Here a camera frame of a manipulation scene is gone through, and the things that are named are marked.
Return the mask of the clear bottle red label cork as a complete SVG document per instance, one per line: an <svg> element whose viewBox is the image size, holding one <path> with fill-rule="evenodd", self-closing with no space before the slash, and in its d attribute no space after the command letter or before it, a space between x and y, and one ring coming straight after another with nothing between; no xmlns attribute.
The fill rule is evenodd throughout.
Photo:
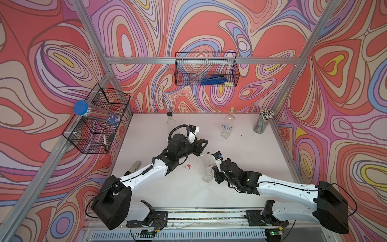
<svg viewBox="0 0 387 242"><path fill-rule="evenodd" d="M210 183L211 180L213 179L213 155L212 153L208 153L207 150L205 150L202 153L202 167L203 167L203 177L202 180L206 183Z"/></svg>

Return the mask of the clear bottle with black cap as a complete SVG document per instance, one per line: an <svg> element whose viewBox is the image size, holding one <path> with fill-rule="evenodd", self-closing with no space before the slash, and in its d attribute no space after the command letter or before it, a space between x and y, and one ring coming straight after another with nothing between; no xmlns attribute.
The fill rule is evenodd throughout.
<svg viewBox="0 0 387 242"><path fill-rule="evenodd" d="M170 134L170 132L176 127L176 120L174 119L172 112L168 112L167 117L167 134Z"/></svg>

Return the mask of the clear bottle blue label cork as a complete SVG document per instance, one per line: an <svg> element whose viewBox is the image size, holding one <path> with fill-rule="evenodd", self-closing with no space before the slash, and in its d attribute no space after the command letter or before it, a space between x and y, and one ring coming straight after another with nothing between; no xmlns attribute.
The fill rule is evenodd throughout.
<svg viewBox="0 0 387 242"><path fill-rule="evenodd" d="M229 110L228 115L225 117L222 124L222 134L221 136L225 139L229 138L234 126L235 116L234 116L235 108L232 106Z"/></svg>

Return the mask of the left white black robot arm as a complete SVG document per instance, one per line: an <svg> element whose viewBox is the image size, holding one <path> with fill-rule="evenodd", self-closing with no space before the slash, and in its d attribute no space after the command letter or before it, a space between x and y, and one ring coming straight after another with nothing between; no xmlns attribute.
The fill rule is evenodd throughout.
<svg viewBox="0 0 387 242"><path fill-rule="evenodd" d="M144 200L132 204L132 195L171 173L179 166L180 159L191 154L200 156L207 145L205 139L189 140L182 134L174 135L161 154L152 158L149 166L119 178L114 175L108 177L91 205L93 212L109 230L125 221L151 225L153 207Z"/></svg>

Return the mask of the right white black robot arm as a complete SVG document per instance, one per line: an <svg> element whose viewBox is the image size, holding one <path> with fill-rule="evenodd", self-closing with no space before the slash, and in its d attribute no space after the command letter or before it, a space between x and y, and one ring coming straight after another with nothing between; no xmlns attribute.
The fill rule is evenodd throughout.
<svg viewBox="0 0 387 242"><path fill-rule="evenodd" d="M227 182L231 189L239 193L271 196L290 201L290 204L265 204L261 212L264 223L277 221L309 221L342 235L349 233L348 201L336 190L333 184L319 182L306 185L275 179L254 171L244 171L231 159L221 155L214 157L212 167L217 183Z"/></svg>

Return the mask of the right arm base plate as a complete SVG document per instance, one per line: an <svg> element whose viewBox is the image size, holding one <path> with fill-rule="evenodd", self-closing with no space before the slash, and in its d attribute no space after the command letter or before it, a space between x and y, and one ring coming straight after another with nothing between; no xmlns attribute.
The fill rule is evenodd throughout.
<svg viewBox="0 0 387 242"><path fill-rule="evenodd" d="M248 220L249 226L276 226L287 227L288 221L280 221L272 214L265 214L262 210L247 210L244 218Z"/></svg>

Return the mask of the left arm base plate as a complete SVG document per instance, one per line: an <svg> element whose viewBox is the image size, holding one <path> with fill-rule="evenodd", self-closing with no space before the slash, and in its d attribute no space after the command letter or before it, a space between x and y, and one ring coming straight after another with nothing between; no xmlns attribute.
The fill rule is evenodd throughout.
<svg viewBox="0 0 387 242"><path fill-rule="evenodd" d="M127 221L129 228L159 228L167 226L168 222L167 211L151 211L143 221L131 220Z"/></svg>

